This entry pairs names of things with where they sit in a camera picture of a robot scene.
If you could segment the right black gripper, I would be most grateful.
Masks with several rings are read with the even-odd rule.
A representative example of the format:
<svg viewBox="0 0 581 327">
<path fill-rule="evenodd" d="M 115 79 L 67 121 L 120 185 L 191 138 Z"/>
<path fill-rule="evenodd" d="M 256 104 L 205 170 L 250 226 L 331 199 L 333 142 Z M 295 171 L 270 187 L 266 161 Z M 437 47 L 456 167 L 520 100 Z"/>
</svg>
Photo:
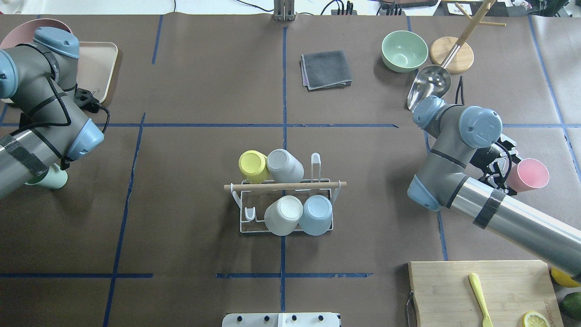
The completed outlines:
<svg viewBox="0 0 581 327">
<path fill-rule="evenodd" d="M 517 164 L 517 143 L 506 135 L 488 148 L 478 149 L 470 164 L 483 172 L 482 183 L 498 189 L 506 195 L 517 195 L 517 191 L 507 186 L 504 178 L 508 177 L 511 168 Z"/>
</svg>

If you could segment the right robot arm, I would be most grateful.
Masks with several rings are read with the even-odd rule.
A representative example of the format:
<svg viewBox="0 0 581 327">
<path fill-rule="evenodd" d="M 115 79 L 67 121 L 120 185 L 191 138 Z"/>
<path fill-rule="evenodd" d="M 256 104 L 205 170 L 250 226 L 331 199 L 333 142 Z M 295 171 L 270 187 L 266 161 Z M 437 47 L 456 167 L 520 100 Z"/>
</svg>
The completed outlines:
<svg viewBox="0 0 581 327">
<path fill-rule="evenodd" d="M 434 212 L 455 210 L 580 280 L 577 228 L 465 174 L 477 149 L 490 147 L 502 134 L 502 119 L 494 110 L 429 96 L 416 106 L 413 121 L 436 140 L 409 185 L 410 199 Z"/>
</svg>

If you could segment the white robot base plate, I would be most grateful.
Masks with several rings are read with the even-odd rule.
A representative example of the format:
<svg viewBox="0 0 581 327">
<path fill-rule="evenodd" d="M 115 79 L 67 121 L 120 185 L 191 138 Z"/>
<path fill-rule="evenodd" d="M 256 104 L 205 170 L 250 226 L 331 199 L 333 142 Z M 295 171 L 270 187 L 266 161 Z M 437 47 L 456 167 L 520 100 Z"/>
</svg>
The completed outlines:
<svg viewBox="0 0 581 327">
<path fill-rule="evenodd" d="M 340 327 L 340 314 L 334 312 L 232 313 L 222 327 Z"/>
</svg>

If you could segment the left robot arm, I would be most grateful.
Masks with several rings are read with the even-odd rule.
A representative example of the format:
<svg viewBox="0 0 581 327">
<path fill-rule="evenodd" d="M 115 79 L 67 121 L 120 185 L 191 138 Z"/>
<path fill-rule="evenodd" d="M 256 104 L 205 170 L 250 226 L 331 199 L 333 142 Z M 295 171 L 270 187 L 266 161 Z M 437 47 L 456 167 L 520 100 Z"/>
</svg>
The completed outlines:
<svg viewBox="0 0 581 327">
<path fill-rule="evenodd" d="M 1 97 L 29 123 L 1 138 L 1 196 L 96 148 L 104 134 L 75 103 L 79 40 L 43 26 L 31 43 L 1 50 Z"/>
</svg>

